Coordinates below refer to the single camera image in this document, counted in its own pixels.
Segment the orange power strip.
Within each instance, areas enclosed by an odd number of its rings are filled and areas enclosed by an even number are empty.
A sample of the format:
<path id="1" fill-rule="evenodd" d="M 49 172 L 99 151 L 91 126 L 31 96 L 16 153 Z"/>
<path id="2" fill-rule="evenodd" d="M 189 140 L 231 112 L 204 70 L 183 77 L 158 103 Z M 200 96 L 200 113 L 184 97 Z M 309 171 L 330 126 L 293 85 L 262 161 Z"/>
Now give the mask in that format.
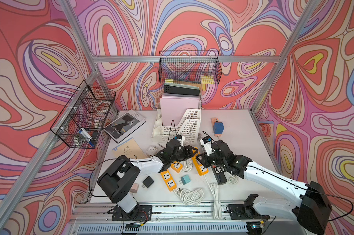
<path id="1" fill-rule="evenodd" d="M 177 188 L 176 183 L 168 170 L 161 172 L 160 175 L 170 192 Z"/>
<path id="2" fill-rule="evenodd" d="M 171 169 L 173 169 L 177 173 L 180 173 L 183 169 L 183 165 L 181 163 L 172 162 Z"/>
<path id="3" fill-rule="evenodd" d="M 197 173 L 199 176 L 204 176 L 206 175 L 209 171 L 207 168 L 205 168 L 197 159 L 196 157 L 199 155 L 199 151 L 196 152 L 195 156 L 192 158 L 192 162 L 197 170 Z"/>

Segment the teal plug adapter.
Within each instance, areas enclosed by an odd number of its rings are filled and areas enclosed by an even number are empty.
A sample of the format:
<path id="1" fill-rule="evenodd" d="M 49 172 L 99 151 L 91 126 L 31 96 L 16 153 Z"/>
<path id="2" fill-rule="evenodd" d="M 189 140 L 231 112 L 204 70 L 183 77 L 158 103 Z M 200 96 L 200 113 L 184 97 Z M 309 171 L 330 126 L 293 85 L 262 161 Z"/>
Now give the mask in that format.
<path id="1" fill-rule="evenodd" d="M 191 182 L 191 179 L 190 179 L 189 175 L 184 175 L 181 177 L 180 181 L 183 185 L 186 185 Z"/>

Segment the white cartoon plug adapter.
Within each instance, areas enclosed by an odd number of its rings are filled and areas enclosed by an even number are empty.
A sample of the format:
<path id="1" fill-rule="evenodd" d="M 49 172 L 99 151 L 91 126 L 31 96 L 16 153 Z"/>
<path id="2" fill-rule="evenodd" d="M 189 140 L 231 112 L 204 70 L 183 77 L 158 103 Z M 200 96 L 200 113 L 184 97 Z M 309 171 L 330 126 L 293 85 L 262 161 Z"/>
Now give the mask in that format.
<path id="1" fill-rule="evenodd" d="M 154 146 L 150 146 L 146 151 L 145 154 L 149 156 L 154 156 L 158 152 L 158 149 Z"/>

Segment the black plug adapter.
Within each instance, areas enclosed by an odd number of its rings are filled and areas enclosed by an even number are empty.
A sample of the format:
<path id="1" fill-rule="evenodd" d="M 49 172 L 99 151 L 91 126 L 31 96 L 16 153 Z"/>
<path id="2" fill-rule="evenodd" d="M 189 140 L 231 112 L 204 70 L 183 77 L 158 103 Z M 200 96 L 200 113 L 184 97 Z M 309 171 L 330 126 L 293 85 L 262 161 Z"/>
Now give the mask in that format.
<path id="1" fill-rule="evenodd" d="M 147 176 L 143 181 L 142 181 L 142 187 L 143 188 L 147 188 L 149 189 L 153 184 L 154 184 L 154 180 L 150 177 Z"/>

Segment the pink usb charger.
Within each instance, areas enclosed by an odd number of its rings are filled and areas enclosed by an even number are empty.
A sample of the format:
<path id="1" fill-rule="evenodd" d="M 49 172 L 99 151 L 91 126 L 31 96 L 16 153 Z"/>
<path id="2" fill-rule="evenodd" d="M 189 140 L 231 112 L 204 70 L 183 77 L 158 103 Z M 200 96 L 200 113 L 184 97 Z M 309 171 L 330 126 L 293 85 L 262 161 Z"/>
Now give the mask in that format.
<path id="1" fill-rule="evenodd" d="M 138 190 L 139 190 L 139 184 L 134 183 L 134 184 L 131 186 L 131 188 L 130 188 L 129 191 L 130 191 L 130 193 L 137 193 Z"/>

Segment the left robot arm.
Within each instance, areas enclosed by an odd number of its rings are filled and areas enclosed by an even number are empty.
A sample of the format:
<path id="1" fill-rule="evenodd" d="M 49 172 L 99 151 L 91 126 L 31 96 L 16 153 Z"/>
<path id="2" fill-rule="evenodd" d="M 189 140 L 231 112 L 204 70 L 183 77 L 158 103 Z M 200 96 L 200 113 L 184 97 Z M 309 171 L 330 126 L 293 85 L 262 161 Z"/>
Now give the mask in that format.
<path id="1" fill-rule="evenodd" d="M 98 184 L 110 201 L 120 210 L 120 215 L 127 220 L 135 220 L 137 216 L 149 219 L 152 207 L 140 206 L 131 195 L 130 189 L 140 175 L 159 173 L 166 186 L 172 191 L 177 188 L 168 169 L 188 160 L 198 153 L 193 146 L 182 146 L 181 136 L 169 140 L 166 147 L 150 159 L 133 160 L 122 155 L 100 175 Z"/>

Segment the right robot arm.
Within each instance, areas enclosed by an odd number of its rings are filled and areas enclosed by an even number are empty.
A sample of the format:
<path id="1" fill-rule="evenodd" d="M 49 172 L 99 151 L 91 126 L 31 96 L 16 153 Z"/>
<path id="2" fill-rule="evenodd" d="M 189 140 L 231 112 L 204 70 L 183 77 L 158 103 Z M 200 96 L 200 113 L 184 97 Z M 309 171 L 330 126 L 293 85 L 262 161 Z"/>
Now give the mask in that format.
<path id="1" fill-rule="evenodd" d="M 255 197 L 251 206 L 258 214 L 295 220 L 316 235 L 325 233 L 332 206 L 319 183 L 306 184 L 275 173 L 249 157 L 235 155 L 222 140 L 214 142 L 205 137 L 200 145 L 203 153 L 197 160 L 204 167 L 221 167 L 233 176 L 255 182 L 282 196 L 282 199 Z"/>

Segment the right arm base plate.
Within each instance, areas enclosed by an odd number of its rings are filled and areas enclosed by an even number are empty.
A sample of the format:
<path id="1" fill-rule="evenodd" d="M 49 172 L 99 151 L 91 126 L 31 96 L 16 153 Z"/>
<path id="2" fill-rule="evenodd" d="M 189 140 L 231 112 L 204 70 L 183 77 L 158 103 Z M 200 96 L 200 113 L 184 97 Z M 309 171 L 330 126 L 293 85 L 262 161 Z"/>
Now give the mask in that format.
<path id="1" fill-rule="evenodd" d="M 258 194 L 250 194 L 242 204 L 228 204 L 226 211 L 230 214 L 232 220 L 245 220 L 245 219 L 259 219 L 267 221 L 270 219 L 269 215 L 259 214 L 253 207 L 254 200 Z"/>

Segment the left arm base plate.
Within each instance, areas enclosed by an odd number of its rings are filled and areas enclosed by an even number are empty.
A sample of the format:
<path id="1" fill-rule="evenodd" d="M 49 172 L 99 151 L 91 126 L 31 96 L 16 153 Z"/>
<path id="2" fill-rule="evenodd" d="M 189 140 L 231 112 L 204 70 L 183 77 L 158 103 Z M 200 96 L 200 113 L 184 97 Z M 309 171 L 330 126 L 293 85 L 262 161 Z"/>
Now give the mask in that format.
<path id="1" fill-rule="evenodd" d="M 112 221 L 141 221 L 151 220 L 152 205 L 137 205 L 131 212 L 126 213 L 121 207 L 115 206 L 107 211 L 112 215 Z"/>

